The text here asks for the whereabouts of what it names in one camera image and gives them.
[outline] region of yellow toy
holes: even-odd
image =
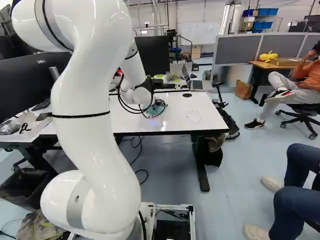
[[[270,62],[270,59],[276,59],[278,57],[278,54],[277,53],[272,53],[272,50],[266,54],[266,53],[263,53],[260,55],[259,59],[260,61],[264,61],[266,63]]]

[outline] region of person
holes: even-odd
[[[274,222],[269,231],[244,225],[248,240],[294,240],[303,231],[305,221],[320,223],[320,148],[292,144],[287,149],[284,187],[272,177],[262,183],[276,192],[273,198]],[[302,188],[309,171],[316,173],[312,188]]]
[[[269,74],[268,80],[275,89],[266,99],[262,113],[252,122],[244,125],[246,129],[255,130],[265,127],[267,117],[276,109],[278,104],[319,104],[320,103],[320,57],[309,64],[305,61],[314,57],[316,50],[311,50],[303,60],[294,69],[292,77],[294,79],[303,79],[300,82],[294,82],[282,74],[273,71]]]

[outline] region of knee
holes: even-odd
[[[295,186],[285,186],[279,191],[277,191],[273,198],[273,206],[274,208],[290,208],[294,203],[294,199],[296,196]]]
[[[294,143],[294,144],[291,144],[287,151],[286,151],[286,155],[287,155],[287,158],[288,159],[291,159],[291,158],[299,158],[299,156],[301,155],[301,150],[305,147],[306,145],[304,144],[301,144],[301,143]]]
[[[278,77],[280,73],[276,72],[276,71],[272,71],[269,73],[268,75],[268,79],[272,79],[274,77]]]

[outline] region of keyboard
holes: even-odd
[[[193,90],[203,90],[204,86],[201,80],[192,80],[192,89]]]
[[[50,98],[44,100],[43,102],[40,102],[39,104],[35,105],[31,111],[37,111],[37,110],[40,110],[40,109],[45,109],[47,107],[49,107],[50,105]]]

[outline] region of black desk leg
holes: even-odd
[[[191,141],[192,141],[192,151],[195,158],[196,173],[198,174],[199,183],[200,183],[200,189],[202,192],[209,192],[210,185],[208,181],[205,163],[203,161],[201,154],[199,153],[200,138],[197,135],[191,135]]]
[[[252,101],[252,102],[254,102],[255,104],[258,104],[259,103],[259,101],[255,98],[255,95],[256,95],[256,93],[257,93],[257,90],[258,90],[258,85],[253,85],[253,87],[252,87],[252,91],[251,91],[251,95],[250,95],[250,100]]]
[[[253,66],[252,67],[252,75],[249,83],[253,85],[253,88],[251,90],[251,95],[250,95],[250,100],[254,102],[255,104],[258,104],[259,101],[255,98],[255,95],[257,93],[258,87],[260,85],[260,82],[264,76],[265,70],[258,67],[258,66]]]
[[[47,171],[52,177],[58,175],[57,171],[43,157],[43,153],[35,147],[18,147],[20,153],[28,160],[28,162],[39,170]]]
[[[201,191],[206,193],[210,192],[210,185],[208,181],[205,163],[201,159],[198,159],[196,157],[195,164],[196,164],[196,172],[198,174]]]

